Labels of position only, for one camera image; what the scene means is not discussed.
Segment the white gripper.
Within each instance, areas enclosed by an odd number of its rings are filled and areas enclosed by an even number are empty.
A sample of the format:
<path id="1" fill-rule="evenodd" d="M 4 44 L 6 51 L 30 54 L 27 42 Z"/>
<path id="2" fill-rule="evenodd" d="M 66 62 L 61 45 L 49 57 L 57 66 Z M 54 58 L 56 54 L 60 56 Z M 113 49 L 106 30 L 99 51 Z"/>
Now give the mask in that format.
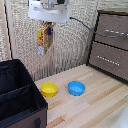
<path id="1" fill-rule="evenodd" d="M 55 23 L 67 23 L 70 17 L 69 3 L 70 0 L 29 0 L 28 17 L 52 22 L 50 27 L 54 27 Z"/>

